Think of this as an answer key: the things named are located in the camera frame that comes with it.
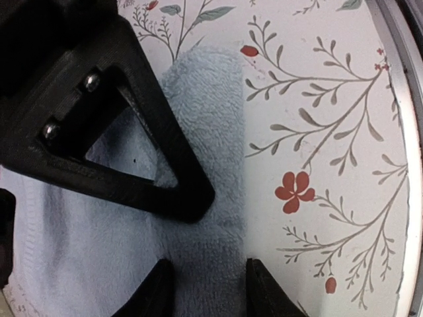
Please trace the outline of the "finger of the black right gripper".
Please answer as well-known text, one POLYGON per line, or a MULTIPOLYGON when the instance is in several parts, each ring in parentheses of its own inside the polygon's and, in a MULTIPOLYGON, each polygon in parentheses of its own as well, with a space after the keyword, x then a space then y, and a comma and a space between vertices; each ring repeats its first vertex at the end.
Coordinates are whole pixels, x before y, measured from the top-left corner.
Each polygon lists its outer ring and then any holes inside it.
POLYGON ((103 69, 65 55, 19 102, 1 164, 79 194, 195 223, 215 192, 129 23, 100 38, 103 69))
POLYGON ((9 277, 13 270, 13 237, 15 209, 16 197, 8 190, 1 188, 1 289, 3 289, 9 283, 9 277))

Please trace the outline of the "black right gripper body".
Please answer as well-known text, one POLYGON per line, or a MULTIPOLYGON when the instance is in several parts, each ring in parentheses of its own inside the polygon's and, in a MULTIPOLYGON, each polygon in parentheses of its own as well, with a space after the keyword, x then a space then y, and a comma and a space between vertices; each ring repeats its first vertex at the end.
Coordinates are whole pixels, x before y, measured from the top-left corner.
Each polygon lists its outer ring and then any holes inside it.
POLYGON ((99 73, 100 38, 119 19, 115 1, 1 2, 1 136, 15 130, 19 102, 65 55, 99 73))

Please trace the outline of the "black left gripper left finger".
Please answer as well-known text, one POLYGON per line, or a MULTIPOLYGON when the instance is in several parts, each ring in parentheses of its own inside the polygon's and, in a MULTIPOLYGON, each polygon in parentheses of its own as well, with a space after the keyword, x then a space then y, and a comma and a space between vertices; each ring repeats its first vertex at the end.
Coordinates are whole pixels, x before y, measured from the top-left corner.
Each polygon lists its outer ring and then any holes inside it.
POLYGON ((130 299, 112 317, 171 317, 174 311, 174 266, 160 259, 130 299))

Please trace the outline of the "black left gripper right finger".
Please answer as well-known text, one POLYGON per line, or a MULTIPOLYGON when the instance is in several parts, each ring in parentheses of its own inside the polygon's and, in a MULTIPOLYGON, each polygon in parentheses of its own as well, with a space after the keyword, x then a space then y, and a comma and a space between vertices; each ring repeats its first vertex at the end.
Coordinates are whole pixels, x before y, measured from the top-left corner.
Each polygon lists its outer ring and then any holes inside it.
POLYGON ((307 316, 289 299, 259 259, 249 258, 246 263, 246 300, 248 317, 307 316))

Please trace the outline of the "light blue towel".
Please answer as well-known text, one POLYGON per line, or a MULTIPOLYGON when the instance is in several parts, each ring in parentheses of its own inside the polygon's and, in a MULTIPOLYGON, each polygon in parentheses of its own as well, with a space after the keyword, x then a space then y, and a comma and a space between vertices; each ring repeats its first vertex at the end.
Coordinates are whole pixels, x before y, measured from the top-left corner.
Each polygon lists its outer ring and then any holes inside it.
POLYGON ((127 182, 136 207, 66 190, 7 168, 1 187, 17 200, 14 264, 7 294, 33 316, 111 316, 161 259, 174 266, 171 316, 244 316, 245 185, 243 70, 229 50, 185 52, 160 85, 211 189, 163 120, 165 140, 184 163, 183 183, 127 109, 88 157, 141 176, 152 192, 127 182))

